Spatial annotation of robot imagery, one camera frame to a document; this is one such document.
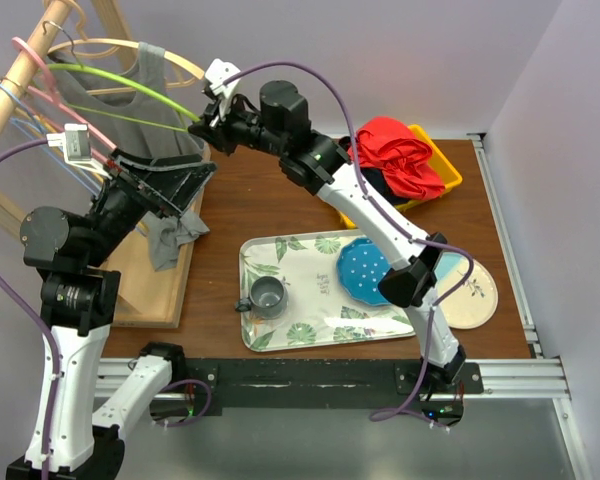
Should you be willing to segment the grey tank top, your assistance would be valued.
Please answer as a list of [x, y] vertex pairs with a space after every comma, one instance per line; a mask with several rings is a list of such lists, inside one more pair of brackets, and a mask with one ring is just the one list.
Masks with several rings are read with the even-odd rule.
[[[116, 88], [115, 80], [95, 74], [53, 69], [65, 102], [126, 153], [141, 158], [194, 155], [208, 161], [208, 144], [184, 131], [184, 118], [161, 101], [137, 90], [97, 94]], [[196, 213], [181, 218], [144, 216], [148, 227], [149, 258], [156, 271], [176, 266], [180, 247], [209, 232]]]

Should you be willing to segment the beige wooden hanger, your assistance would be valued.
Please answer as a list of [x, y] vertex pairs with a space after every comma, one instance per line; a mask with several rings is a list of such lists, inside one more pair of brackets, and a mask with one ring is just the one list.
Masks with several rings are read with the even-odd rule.
[[[64, 4], [78, 15], [75, 24], [77, 37], [73, 38], [69, 33], [64, 33], [67, 40], [50, 47], [50, 52], [69, 50], [76, 64], [110, 56], [114, 56], [124, 70], [128, 70], [135, 63], [139, 42], [131, 39], [130, 29], [117, 1], [91, 2], [104, 33], [112, 34], [112, 37], [102, 38], [90, 37], [85, 32], [87, 14], [77, 1], [64, 1]], [[192, 86], [204, 75], [200, 67], [176, 53], [166, 51], [164, 58], [170, 65], [167, 70], [168, 76], [165, 78], [167, 90]]]

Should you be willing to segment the green hanger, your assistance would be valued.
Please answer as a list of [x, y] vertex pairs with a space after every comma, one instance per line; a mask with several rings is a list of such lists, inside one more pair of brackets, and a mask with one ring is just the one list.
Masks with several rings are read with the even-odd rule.
[[97, 94], [124, 93], [133, 90], [145, 93], [167, 106], [171, 107], [184, 118], [184, 131], [192, 122], [199, 119], [191, 107], [185, 106], [181, 101], [170, 96], [166, 89], [167, 70], [170, 65], [165, 61], [165, 52], [169, 51], [160, 46], [147, 42], [139, 42], [138, 57], [135, 63], [123, 72], [111, 71], [95, 60], [86, 60], [83, 64], [76, 64], [74, 56], [69, 50], [48, 52], [47, 66], [53, 69], [64, 69], [82, 73], [95, 74], [119, 82], [116, 88], [97, 89]]

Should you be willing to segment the pink plastic hanger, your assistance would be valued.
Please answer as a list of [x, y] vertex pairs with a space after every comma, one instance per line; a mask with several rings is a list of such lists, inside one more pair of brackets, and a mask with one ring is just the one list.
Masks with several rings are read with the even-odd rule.
[[48, 101], [62, 110], [64, 113], [69, 115], [71, 118], [76, 120], [79, 123], [86, 124], [89, 131], [99, 140], [104, 146], [106, 146], [109, 150], [113, 151], [116, 148], [116, 145], [113, 141], [111, 141], [106, 135], [104, 135], [99, 129], [94, 127], [90, 122], [88, 122], [84, 117], [74, 111], [71, 107], [66, 105], [62, 96], [60, 95], [57, 89], [57, 82], [54, 75], [51, 73], [47, 64], [42, 60], [39, 54], [23, 39], [20, 37], [13, 37], [11, 39], [12, 45], [20, 52], [24, 52], [30, 60], [34, 62], [34, 64], [41, 71], [43, 76], [43, 82], [47, 87], [48, 93], [43, 95], [41, 91], [34, 90], [33, 87], [29, 87], [29, 90], [38, 95], [39, 97], [48, 98]]

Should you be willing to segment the yellow plastic hanger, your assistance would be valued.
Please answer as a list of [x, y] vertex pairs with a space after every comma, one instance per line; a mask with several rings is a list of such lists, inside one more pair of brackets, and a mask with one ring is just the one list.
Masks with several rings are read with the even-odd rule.
[[[16, 96], [18, 100], [20, 100], [29, 107], [29, 109], [38, 118], [38, 120], [49, 130], [48, 133], [58, 133], [63, 130], [63, 127], [59, 123], [51, 120], [39, 111], [33, 109], [23, 100], [24, 96], [33, 95], [49, 103], [51, 106], [59, 109], [58, 107], [50, 103], [48, 101], [48, 98], [39, 97], [38, 95], [32, 93], [29, 90], [29, 87], [33, 87], [34, 90], [39, 89], [35, 88], [34, 86], [29, 86], [25, 88], [23, 85], [16, 82], [15, 80], [11, 80], [7, 76], [3, 76], [0, 78], [0, 84], [6, 87], [10, 93]], [[3, 129], [5, 128], [5, 125], [9, 122], [9, 119], [13, 115], [13, 112], [15, 110], [15, 104], [10, 100], [10, 98], [3, 92], [2, 95], [3, 97], [0, 97], [0, 136], [2, 134]], [[72, 123], [77, 123], [77, 121], [71, 118], [69, 115], [67, 116], [70, 118]], [[20, 222], [24, 219], [24, 217], [25, 213], [23, 212], [23, 210], [19, 206], [17, 206], [6, 194], [0, 191], [0, 227], [12, 236], [17, 237]]]

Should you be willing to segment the dark navy maroon garment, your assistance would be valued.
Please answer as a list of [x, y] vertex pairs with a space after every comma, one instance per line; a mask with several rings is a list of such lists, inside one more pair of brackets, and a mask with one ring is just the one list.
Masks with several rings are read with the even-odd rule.
[[392, 205], [405, 205], [410, 202], [409, 198], [398, 196], [393, 192], [380, 169], [362, 168], [361, 172], [373, 188]]

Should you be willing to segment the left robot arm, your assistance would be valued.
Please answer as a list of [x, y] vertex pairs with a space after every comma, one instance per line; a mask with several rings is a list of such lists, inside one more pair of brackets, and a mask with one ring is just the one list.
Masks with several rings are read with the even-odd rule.
[[143, 159], [115, 150], [86, 214], [39, 207], [26, 216], [20, 235], [24, 262], [42, 280], [36, 319], [45, 366], [35, 430], [8, 478], [116, 477], [126, 438], [154, 397], [192, 385], [182, 347], [152, 342], [116, 392], [93, 405], [121, 283], [105, 262], [146, 214], [185, 213], [216, 169], [197, 155]]

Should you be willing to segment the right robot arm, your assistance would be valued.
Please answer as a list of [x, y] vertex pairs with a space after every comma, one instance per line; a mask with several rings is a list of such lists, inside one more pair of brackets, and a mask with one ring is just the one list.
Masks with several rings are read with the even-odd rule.
[[257, 109], [236, 87], [205, 81], [211, 102], [190, 133], [227, 155], [245, 146], [277, 157], [291, 182], [353, 221], [389, 263], [379, 291], [405, 310], [420, 343], [428, 386], [449, 392], [461, 380], [466, 353], [437, 304], [435, 268], [445, 237], [410, 223], [357, 173], [345, 149], [312, 128], [308, 102], [293, 83], [264, 84]]

